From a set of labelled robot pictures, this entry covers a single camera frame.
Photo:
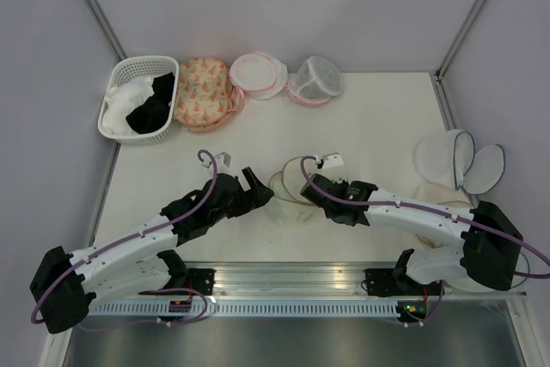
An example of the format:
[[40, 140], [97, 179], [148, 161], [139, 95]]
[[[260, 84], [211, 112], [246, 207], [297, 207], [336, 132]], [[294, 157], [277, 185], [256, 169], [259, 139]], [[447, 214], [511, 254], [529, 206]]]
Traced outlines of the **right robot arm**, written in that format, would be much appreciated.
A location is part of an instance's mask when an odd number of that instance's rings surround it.
[[400, 229], [440, 242], [440, 248], [401, 254], [392, 282], [403, 294], [439, 280], [470, 279], [490, 291], [513, 284], [523, 236], [493, 203], [468, 209], [414, 202], [371, 183], [336, 183], [321, 174], [308, 178], [301, 195], [335, 223]]

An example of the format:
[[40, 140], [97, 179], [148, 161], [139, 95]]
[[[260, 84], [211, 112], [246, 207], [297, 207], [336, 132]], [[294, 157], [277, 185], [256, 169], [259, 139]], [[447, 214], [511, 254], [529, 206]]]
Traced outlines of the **beige trim mesh laundry bag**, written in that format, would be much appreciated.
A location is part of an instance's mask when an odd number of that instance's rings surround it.
[[274, 196], [265, 207], [267, 217], [279, 227], [300, 226], [309, 221], [318, 211], [317, 207], [299, 195], [293, 196], [288, 187], [305, 183], [300, 172], [301, 157], [294, 157], [287, 161], [283, 168], [276, 172], [269, 180], [268, 187]]

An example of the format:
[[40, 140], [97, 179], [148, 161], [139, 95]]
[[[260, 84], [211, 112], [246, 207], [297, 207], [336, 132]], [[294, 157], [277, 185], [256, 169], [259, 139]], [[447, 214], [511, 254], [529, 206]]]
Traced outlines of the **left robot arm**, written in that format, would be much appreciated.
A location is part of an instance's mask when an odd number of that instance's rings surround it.
[[169, 203], [149, 222], [111, 242], [72, 252], [61, 246], [48, 250], [30, 284], [36, 302], [31, 322], [57, 334], [112, 300], [185, 292], [187, 267], [175, 249], [224, 219], [265, 206], [274, 196], [251, 168], [242, 172], [248, 189], [236, 177], [216, 173], [202, 188]]

